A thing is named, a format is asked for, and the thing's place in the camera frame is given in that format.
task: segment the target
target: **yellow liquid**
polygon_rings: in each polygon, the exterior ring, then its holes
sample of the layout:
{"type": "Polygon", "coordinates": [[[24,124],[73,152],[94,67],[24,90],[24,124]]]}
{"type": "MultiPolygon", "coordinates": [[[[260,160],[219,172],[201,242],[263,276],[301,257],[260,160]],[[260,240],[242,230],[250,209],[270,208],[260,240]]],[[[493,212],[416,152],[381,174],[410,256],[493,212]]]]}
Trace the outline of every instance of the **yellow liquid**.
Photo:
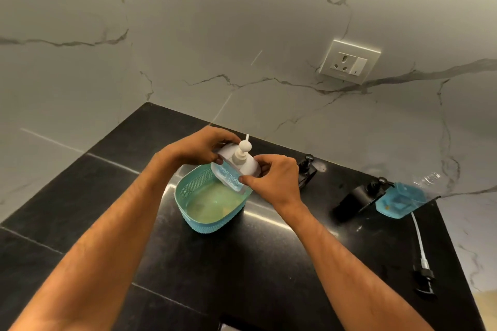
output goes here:
{"type": "Polygon", "coordinates": [[[209,224],[221,220],[244,200],[244,195],[215,180],[192,194],[186,213],[196,222],[209,224]]]}

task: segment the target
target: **switch plate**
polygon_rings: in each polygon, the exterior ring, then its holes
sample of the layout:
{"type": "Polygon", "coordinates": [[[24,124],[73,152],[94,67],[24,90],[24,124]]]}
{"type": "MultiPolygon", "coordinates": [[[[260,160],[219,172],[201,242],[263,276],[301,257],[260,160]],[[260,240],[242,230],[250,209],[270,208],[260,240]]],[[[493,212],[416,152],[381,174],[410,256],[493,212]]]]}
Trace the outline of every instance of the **switch plate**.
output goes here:
{"type": "Polygon", "coordinates": [[[373,69],[381,52],[334,40],[320,73],[362,84],[373,69]]]}

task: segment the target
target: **white plastic container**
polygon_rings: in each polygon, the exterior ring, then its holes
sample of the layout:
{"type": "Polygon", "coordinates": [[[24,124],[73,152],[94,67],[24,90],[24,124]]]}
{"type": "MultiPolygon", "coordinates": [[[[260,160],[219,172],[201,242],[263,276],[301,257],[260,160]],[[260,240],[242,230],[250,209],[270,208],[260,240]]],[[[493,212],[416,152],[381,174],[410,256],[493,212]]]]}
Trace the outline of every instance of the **white plastic container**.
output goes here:
{"type": "Polygon", "coordinates": [[[248,141],[248,135],[239,145],[227,144],[219,151],[219,156],[223,159],[222,165],[211,164],[211,170],[223,184],[240,194],[245,193],[248,186],[238,181],[240,176],[258,177],[261,169],[258,162],[248,154],[252,149],[252,144],[248,141]]]}

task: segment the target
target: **black countertop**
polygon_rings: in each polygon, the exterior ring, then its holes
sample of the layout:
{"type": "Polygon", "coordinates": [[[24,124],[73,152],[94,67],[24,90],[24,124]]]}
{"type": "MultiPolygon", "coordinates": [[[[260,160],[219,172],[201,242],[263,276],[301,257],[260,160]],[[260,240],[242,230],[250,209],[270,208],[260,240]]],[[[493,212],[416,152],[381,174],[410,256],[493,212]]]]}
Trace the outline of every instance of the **black countertop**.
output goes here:
{"type": "MultiPolygon", "coordinates": [[[[2,223],[0,329],[7,329],[71,245],[133,182],[163,146],[208,123],[146,103],[2,223]]],[[[252,152],[303,153],[251,138],[252,152]]],[[[317,160],[322,172],[302,200],[330,232],[404,297],[436,330],[484,329],[435,203],[415,214],[438,298],[413,290],[419,248],[413,221],[370,207],[337,225],[330,211],[371,177],[317,160]]],[[[188,227],[173,200],[183,167],[166,189],[158,218],[116,330],[217,330],[224,317],[267,331],[342,329],[304,248],[272,207],[252,194],[219,231],[188,227]]]]}

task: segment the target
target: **plastic bottle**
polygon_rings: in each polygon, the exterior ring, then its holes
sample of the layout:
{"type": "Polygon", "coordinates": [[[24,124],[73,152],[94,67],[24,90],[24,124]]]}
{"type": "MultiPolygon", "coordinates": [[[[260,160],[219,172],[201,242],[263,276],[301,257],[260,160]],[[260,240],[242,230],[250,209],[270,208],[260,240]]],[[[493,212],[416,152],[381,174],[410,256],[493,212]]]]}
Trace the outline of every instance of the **plastic bottle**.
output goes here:
{"type": "Polygon", "coordinates": [[[432,172],[425,177],[413,179],[412,184],[395,182],[385,195],[376,201],[376,210],[385,216],[400,219],[430,200],[443,195],[448,178],[432,172]]]}
{"type": "Polygon", "coordinates": [[[211,170],[217,179],[240,194],[245,193],[248,186],[240,183],[238,178],[240,176],[257,177],[261,172],[257,161],[248,154],[252,149],[252,144],[248,140],[249,137],[246,135],[245,140],[242,140],[239,145],[231,143],[222,147],[219,151],[219,156],[223,159],[222,165],[211,164],[211,170]]]}

